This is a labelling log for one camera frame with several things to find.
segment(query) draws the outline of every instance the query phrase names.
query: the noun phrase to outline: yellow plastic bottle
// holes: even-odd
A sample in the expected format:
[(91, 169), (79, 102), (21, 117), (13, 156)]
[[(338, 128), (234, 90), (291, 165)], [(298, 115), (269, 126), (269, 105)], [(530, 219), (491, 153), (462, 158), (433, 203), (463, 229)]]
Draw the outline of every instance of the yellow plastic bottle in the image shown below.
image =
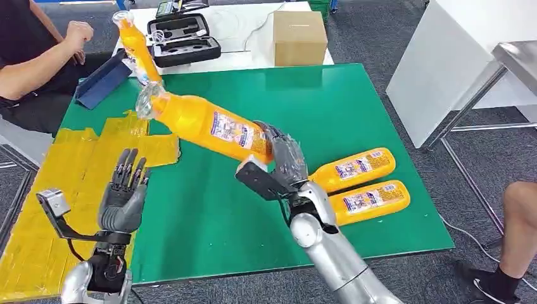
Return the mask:
[(376, 148), (322, 165), (310, 180), (326, 192), (334, 192), (390, 174), (395, 158), (386, 148)]
[(398, 180), (347, 191), (329, 199), (340, 226), (394, 213), (410, 204), (410, 194)]
[(272, 148), (261, 127), (199, 96), (178, 96), (149, 83), (136, 102), (141, 118), (155, 118), (180, 138), (243, 161), (254, 155), (272, 161)]
[(146, 46), (146, 37), (134, 26), (132, 14), (128, 11), (118, 11), (112, 16), (112, 21), (119, 28), (119, 37), (125, 47), (125, 52), (136, 61), (136, 70), (134, 71), (136, 77), (144, 85), (149, 81), (161, 83), (162, 77), (156, 70), (153, 58)]

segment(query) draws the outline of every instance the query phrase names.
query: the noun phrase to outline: yellow tape-covered surface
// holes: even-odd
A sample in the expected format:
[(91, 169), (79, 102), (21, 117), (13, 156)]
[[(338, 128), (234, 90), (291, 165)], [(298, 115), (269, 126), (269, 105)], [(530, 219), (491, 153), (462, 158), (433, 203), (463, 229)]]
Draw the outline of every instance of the yellow tape-covered surface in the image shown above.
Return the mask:
[[(0, 302), (58, 295), (65, 275), (79, 262), (66, 241), (56, 235), (36, 192), (61, 189), (71, 206), (67, 222), (81, 234), (94, 234), (99, 230), (97, 210), (104, 188), (123, 149), (138, 148), (138, 158), (145, 156), (147, 167), (177, 161), (179, 139), (147, 136), (147, 130), (148, 122), (129, 112), (124, 118), (107, 119), (100, 137), (92, 129), (58, 132), (0, 259)], [(90, 257), (94, 243), (73, 243), (84, 258)], [(127, 263), (133, 244), (134, 236), (127, 248)]]

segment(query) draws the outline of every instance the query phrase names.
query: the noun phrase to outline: black storage case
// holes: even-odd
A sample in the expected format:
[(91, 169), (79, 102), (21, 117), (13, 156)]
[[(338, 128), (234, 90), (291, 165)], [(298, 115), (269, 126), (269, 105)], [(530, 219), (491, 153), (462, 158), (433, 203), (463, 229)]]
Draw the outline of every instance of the black storage case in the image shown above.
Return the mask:
[[(220, 57), (222, 48), (216, 39), (209, 36), (209, 27), (202, 14), (169, 15), (151, 20), (148, 33), (162, 30), (166, 41), (154, 42), (151, 55), (155, 64), (161, 68), (184, 65)], [(196, 32), (204, 30), (201, 37)]]

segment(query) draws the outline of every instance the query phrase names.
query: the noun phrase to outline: green tabletop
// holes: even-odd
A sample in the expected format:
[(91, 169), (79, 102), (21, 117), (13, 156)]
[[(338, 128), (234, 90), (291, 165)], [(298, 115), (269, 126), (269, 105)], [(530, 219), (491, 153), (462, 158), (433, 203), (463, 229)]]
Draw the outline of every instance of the green tabletop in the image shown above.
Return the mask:
[[(203, 96), (250, 120), (290, 133), (310, 172), (324, 163), (386, 147), (410, 192), (406, 209), (341, 228), (365, 258), (453, 247), (433, 202), (362, 65), (270, 68), (164, 76), (176, 94)], [(101, 132), (107, 117), (133, 109), (138, 88), (125, 81), (97, 108), (71, 104), (62, 127)], [(151, 122), (152, 134), (168, 129)], [(238, 161), (181, 141), (178, 163), (153, 170), (131, 269), (135, 283), (226, 276), (310, 264), (279, 205), (235, 180)]]

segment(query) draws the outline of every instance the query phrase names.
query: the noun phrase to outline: cardboard box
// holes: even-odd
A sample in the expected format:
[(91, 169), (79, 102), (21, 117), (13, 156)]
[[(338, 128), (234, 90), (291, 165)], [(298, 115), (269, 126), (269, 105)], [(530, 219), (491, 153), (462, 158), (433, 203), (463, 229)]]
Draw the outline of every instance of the cardboard box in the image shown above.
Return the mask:
[(274, 12), (274, 65), (322, 65), (328, 39), (318, 11)]

